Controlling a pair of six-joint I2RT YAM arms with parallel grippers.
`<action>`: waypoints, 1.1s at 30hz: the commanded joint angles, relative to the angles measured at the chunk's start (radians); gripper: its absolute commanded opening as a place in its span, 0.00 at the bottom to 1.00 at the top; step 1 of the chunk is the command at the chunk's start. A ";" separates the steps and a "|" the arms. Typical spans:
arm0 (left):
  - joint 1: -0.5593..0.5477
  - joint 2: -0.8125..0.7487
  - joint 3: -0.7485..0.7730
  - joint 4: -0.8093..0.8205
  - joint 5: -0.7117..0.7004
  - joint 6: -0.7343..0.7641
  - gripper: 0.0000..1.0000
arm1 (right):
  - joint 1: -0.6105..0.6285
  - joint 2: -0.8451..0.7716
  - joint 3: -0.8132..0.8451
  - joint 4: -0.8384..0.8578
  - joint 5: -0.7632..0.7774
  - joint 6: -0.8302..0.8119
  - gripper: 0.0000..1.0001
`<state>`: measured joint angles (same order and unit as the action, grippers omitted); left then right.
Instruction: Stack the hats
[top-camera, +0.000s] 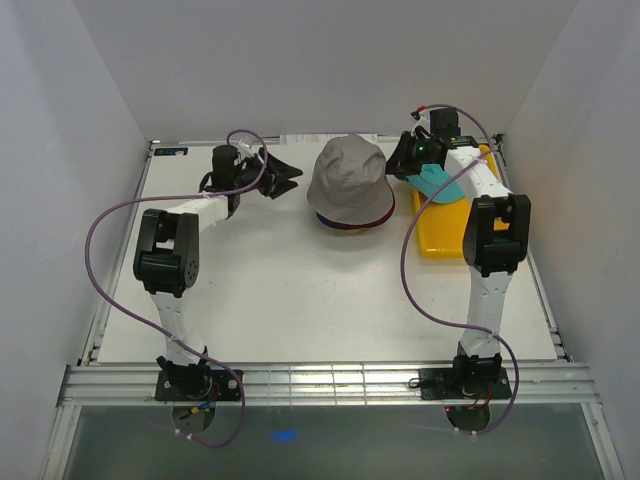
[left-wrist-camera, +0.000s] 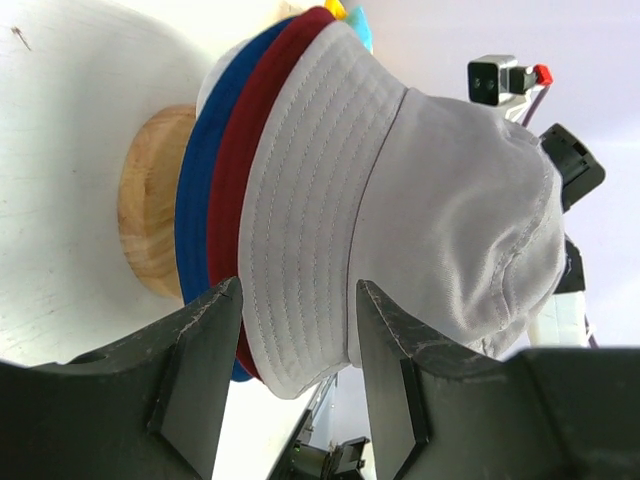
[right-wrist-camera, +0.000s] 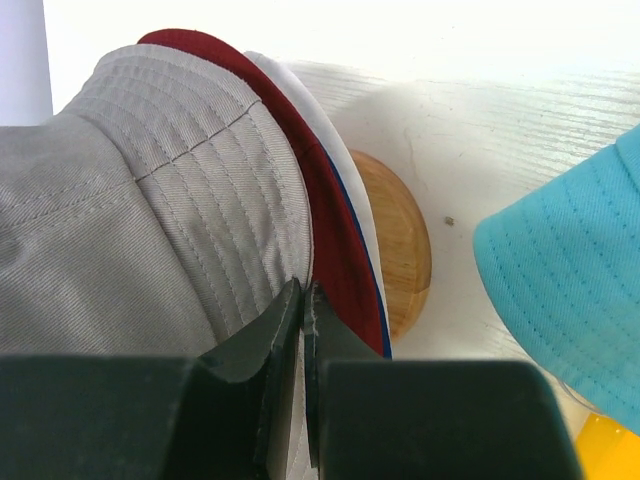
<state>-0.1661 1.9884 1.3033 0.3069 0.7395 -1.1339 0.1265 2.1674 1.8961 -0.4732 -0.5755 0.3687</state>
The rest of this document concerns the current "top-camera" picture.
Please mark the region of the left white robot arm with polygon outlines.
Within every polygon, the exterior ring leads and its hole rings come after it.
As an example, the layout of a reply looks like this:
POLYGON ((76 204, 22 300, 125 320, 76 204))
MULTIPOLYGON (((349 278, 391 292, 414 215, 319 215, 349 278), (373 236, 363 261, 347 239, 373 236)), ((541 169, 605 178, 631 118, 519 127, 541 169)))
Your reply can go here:
POLYGON ((185 293, 200 269, 200 237, 237 210, 244 192, 276 199, 297 187, 303 174, 261 147, 222 145, 212 151, 212 166, 199 184, 200 196, 167 210, 144 211, 133 261, 134 277, 150 295, 168 332, 166 353, 157 358, 170 386, 190 399, 211 390, 213 378, 203 358, 207 348, 183 313, 185 293))

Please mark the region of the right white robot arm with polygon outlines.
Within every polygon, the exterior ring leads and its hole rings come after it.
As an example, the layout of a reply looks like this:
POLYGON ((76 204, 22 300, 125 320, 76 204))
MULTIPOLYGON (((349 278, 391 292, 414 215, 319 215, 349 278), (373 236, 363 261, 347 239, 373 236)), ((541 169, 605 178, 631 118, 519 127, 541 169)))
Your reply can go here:
POLYGON ((457 184, 470 203, 462 240, 470 299, 451 382, 458 394, 474 397, 499 379, 506 346, 499 334, 504 303, 513 274, 527 255, 531 202, 497 179, 486 152, 462 134, 462 114, 447 104, 418 107, 411 114, 414 127, 402 133, 386 171, 408 176, 436 164, 450 177, 444 184, 457 184))

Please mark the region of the teal hat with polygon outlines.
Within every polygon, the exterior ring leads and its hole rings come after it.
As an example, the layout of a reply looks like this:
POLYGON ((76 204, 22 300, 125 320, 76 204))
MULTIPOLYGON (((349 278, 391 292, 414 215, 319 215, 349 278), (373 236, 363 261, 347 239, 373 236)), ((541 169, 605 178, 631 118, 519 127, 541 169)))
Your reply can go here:
MULTIPOLYGON (((430 197, 449 179, 447 174, 438 164, 423 164, 418 175, 395 174, 395 178, 409 183, 415 190, 430 197)), ((438 204, 452 204, 465 197, 460 187, 451 183, 435 196, 434 202, 438 204)))

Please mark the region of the grey cap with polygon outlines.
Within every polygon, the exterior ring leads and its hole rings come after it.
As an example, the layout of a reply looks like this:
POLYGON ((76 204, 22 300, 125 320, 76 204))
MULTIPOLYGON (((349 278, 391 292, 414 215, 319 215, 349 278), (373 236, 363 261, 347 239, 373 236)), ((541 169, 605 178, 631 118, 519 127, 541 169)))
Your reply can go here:
POLYGON ((320 221, 337 229, 374 228, 395 210, 386 157, 356 134, 330 139, 316 158, 307 201, 320 221))

